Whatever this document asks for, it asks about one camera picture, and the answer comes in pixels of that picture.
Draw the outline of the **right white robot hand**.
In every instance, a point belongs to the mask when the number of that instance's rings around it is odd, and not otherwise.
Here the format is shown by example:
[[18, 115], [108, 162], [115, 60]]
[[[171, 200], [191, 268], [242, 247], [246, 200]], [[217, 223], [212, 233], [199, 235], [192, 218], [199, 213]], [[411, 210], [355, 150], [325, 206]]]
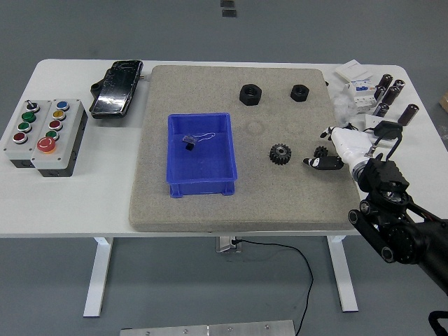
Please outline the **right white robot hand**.
[[313, 158], [303, 160], [306, 165], [317, 170], [339, 170], [347, 165], [353, 178], [363, 171], [370, 159], [368, 151], [372, 146], [366, 133], [356, 129], [328, 127], [321, 134], [321, 138], [326, 137], [333, 143], [336, 155], [329, 156], [328, 151], [320, 146], [314, 151]]

